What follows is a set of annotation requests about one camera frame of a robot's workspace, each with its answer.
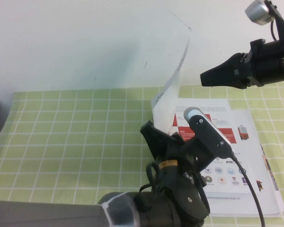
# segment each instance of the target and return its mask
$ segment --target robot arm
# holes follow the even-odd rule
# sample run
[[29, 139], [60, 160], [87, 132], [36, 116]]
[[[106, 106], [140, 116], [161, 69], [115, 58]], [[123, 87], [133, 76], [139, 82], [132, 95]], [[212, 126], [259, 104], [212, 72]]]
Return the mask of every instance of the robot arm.
[[[206, 181], [200, 172], [216, 157], [230, 157], [237, 163], [265, 226], [255, 192], [230, 142], [198, 108], [186, 109], [184, 118], [195, 132], [187, 141], [177, 133], [170, 136], [161, 132], [152, 122], [141, 127], [154, 161], [146, 166], [150, 183], [139, 192], [109, 193], [99, 205], [0, 201], [0, 227], [200, 227], [210, 213], [203, 191]], [[151, 192], [143, 192], [147, 187]]]
[[246, 10], [249, 19], [259, 25], [275, 20], [279, 40], [250, 42], [249, 53], [236, 53], [223, 64], [201, 74], [202, 86], [230, 86], [240, 89], [284, 81], [284, 20], [277, 7], [267, 0], [255, 0]]

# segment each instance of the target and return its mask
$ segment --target table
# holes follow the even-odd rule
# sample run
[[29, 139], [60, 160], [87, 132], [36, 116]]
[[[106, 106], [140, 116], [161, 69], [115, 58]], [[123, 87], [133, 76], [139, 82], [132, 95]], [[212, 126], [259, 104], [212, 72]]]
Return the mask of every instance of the table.
[[[16, 93], [0, 133], [0, 200], [95, 204], [109, 192], [138, 190], [152, 161], [139, 129], [151, 119], [158, 90]], [[284, 199], [284, 83], [182, 87], [179, 96], [248, 108]], [[284, 226], [284, 214], [266, 224]], [[210, 217], [205, 226], [259, 226], [259, 219]]]

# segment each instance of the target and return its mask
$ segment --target orange label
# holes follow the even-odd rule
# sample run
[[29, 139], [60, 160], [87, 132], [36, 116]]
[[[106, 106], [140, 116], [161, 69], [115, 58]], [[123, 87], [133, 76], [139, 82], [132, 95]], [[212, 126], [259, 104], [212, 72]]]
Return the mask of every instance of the orange label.
[[159, 168], [162, 169], [162, 168], [167, 167], [167, 166], [177, 166], [177, 165], [178, 165], [177, 160], [167, 160], [167, 161], [161, 162], [159, 164]]

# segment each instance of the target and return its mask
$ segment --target red printed block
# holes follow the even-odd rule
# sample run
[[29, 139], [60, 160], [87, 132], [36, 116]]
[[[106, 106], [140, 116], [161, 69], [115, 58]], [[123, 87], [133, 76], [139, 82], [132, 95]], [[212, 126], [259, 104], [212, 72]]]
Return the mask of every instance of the red printed block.
[[190, 138], [195, 136], [194, 131], [192, 131], [189, 127], [179, 126], [179, 134], [182, 136], [184, 141], [189, 140]]
[[172, 123], [172, 126], [178, 126], [176, 114], [174, 116], [174, 122]]
[[230, 143], [237, 143], [235, 135], [233, 134], [232, 129], [219, 129], [224, 136], [230, 141]]
[[210, 121], [212, 121], [212, 119], [210, 118], [210, 115], [209, 114], [205, 114], [205, 116], [210, 120]]
[[[184, 141], [191, 139], [195, 136], [194, 131], [192, 131], [189, 127], [183, 127], [179, 126], [179, 134], [184, 139]], [[231, 143], [237, 143], [235, 136], [233, 134], [232, 129], [219, 129], [224, 136], [231, 142]]]

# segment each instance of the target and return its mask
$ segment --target overhead camera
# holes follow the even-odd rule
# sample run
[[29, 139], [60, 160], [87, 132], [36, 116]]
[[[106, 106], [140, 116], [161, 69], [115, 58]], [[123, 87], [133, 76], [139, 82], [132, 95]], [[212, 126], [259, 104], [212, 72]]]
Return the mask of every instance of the overhead camera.
[[[250, 42], [249, 53], [236, 53], [223, 64], [201, 74], [202, 86], [229, 86], [245, 89], [284, 81], [284, 20], [271, 1], [255, 0], [245, 10], [249, 19], [258, 24], [271, 23], [274, 39]], [[274, 34], [276, 23], [279, 40]]]

